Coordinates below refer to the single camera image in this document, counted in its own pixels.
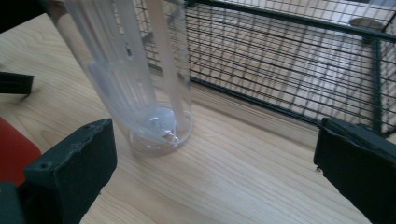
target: clear plastic tube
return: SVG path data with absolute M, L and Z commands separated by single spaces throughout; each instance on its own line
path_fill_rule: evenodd
M 192 116 L 182 0 L 143 1 L 139 17 L 131 0 L 42 2 L 134 152 L 162 155 L 186 141 Z

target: transparent cylinder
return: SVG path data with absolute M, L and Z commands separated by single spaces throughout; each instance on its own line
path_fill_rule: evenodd
M 183 0 L 42 0 L 133 152 L 163 155 L 191 134 Z

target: wooden table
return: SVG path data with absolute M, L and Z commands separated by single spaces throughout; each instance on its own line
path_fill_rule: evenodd
M 35 75 L 32 94 L 0 95 L 0 116 L 45 152 L 109 114 L 47 15 L 0 34 L 0 70 Z M 188 143 L 119 163 L 82 223 L 368 223 L 312 162 L 315 128 L 199 87 Z

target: light wood grain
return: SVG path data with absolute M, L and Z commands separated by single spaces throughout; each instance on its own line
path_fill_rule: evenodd
M 35 75 L 28 98 L 0 96 L 0 115 L 43 152 L 109 117 L 46 15 L 0 34 L 0 70 Z M 251 125 L 246 105 L 193 95 L 193 134 L 175 153 L 136 158 L 116 128 L 117 170 L 82 223 L 368 223 L 315 171 L 312 148 Z M 298 130 L 282 119 L 268 123 Z

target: wire mesh cage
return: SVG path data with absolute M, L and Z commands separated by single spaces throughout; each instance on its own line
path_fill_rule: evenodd
M 155 67 L 145 4 L 134 3 Z M 187 6 L 192 81 L 311 124 L 335 117 L 385 136 L 396 132 L 395 0 Z

